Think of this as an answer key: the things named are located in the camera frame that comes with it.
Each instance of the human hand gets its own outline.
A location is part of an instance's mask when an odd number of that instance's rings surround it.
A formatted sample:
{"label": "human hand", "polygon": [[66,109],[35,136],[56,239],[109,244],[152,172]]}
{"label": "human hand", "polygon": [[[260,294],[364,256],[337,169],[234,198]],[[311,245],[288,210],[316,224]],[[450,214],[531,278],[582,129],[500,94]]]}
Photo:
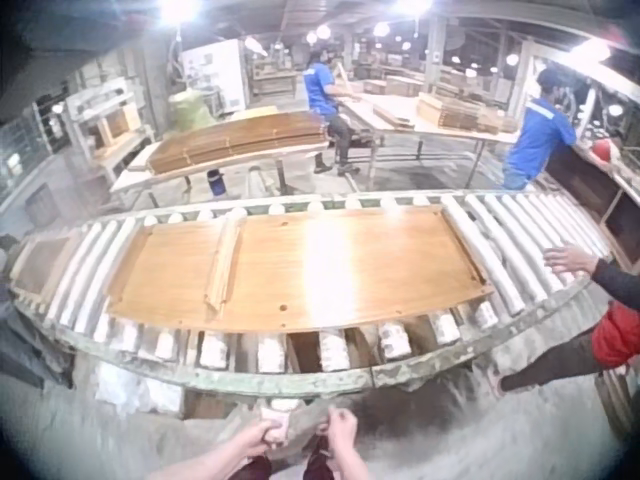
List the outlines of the human hand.
{"label": "human hand", "polygon": [[593,275],[598,264],[598,257],[575,245],[570,245],[545,250],[544,262],[545,265],[551,267],[553,273],[586,272]]}
{"label": "human hand", "polygon": [[356,440],[358,419],[346,408],[329,407],[327,439],[329,447],[336,450],[351,449]]}
{"label": "human hand", "polygon": [[231,443],[244,457],[257,457],[264,454],[270,445],[265,441],[265,435],[272,429],[280,427],[275,420],[255,420],[231,439]]}

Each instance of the blue bucket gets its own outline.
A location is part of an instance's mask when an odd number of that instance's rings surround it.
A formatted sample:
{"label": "blue bucket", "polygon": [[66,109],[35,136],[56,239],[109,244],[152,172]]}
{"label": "blue bucket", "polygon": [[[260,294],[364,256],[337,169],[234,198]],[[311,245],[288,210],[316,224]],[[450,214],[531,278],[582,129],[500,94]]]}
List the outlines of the blue bucket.
{"label": "blue bucket", "polygon": [[227,187],[224,184],[220,170],[209,170],[207,172],[207,181],[214,197],[227,193]]}

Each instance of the roller conveyor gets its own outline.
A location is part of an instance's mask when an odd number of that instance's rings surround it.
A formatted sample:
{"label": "roller conveyor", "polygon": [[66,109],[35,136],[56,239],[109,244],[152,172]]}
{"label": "roller conveyor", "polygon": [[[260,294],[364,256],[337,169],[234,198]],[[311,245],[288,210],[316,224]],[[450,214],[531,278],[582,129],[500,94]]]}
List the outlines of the roller conveyor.
{"label": "roller conveyor", "polygon": [[[393,210],[429,204],[444,205],[452,223],[464,226],[460,231],[465,241],[479,252],[476,258],[496,288],[490,298],[399,322],[304,335],[173,330],[111,318],[105,311],[104,285],[139,225],[195,222],[228,212],[286,215],[309,211],[322,215],[330,209]],[[518,218],[525,208],[526,216]],[[546,219],[546,232],[531,218],[532,213]],[[271,398],[334,395],[436,375],[553,319],[560,308],[583,301],[593,303],[588,299],[589,280],[565,276],[561,282],[542,265],[541,246],[557,244],[558,239],[562,244],[572,240],[602,257],[610,256],[597,227],[579,207],[557,194],[419,191],[348,197],[306,195],[131,212],[76,228],[84,237],[52,302],[44,305],[20,296],[16,302],[47,335],[141,375],[221,394]],[[34,234],[24,242],[55,234]],[[606,304],[592,306],[581,313],[593,315],[595,322]]]}

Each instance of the ceiling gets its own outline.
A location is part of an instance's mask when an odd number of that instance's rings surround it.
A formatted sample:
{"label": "ceiling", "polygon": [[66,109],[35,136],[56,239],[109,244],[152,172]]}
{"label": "ceiling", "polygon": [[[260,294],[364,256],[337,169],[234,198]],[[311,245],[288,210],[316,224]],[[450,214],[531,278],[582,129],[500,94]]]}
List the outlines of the ceiling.
{"label": "ceiling", "polygon": [[[394,0],[201,1],[201,14],[185,28],[185,38],[200,44],[246,34],[297,37],[323,23],[334,31],[357,32],[380,20],[402,20],[393,8]],[[434,0],[429,14],[482,24],[486,19],[507,20],[510,28],[523,35],[553,37],[554,42],[563,42],[567,34],[598,35],[619,48],[637,52],[640,34],[635,32],[640,12],[633,3]],[[50,85],[91,58],[155,28],[158,14],[158,0],[0,2],[0,123],[18,115]]]}

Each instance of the wooden board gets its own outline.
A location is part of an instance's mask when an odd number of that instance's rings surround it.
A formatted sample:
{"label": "wooden board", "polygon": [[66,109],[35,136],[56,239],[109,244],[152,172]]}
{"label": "wooden board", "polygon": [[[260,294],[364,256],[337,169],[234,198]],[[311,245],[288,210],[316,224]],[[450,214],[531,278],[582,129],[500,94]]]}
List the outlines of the wooden board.
{"label": "wooden board", "polygon": [[157,225],[131,265],[115,316],[226,332],[302,332],[403,319],[487,295],[441,207],[247,218],[226,303],[205,301],[224,219]]}

